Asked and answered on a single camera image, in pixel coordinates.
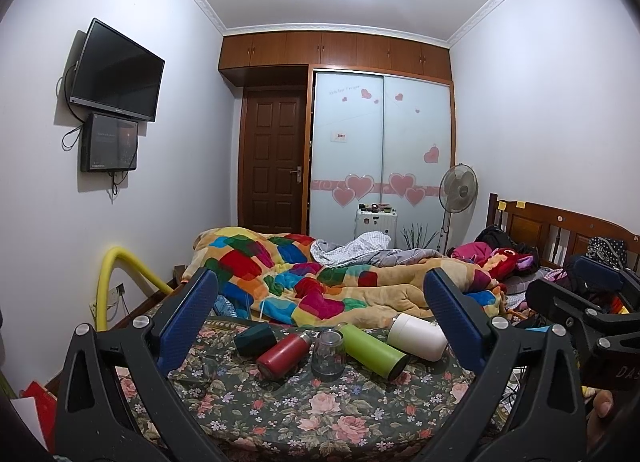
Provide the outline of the person's hand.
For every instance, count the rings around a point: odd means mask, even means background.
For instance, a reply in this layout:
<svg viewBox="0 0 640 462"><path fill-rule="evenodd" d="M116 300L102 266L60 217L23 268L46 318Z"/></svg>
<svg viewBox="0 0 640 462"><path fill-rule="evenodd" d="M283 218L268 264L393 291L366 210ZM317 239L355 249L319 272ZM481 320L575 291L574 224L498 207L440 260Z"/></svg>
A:
<svg viewBox="0 0 640 462"><path fill-rule="evenodd" d="M614 416L614 396L609 390L594 395L587 420L587 450L597 448Z"/></svg>

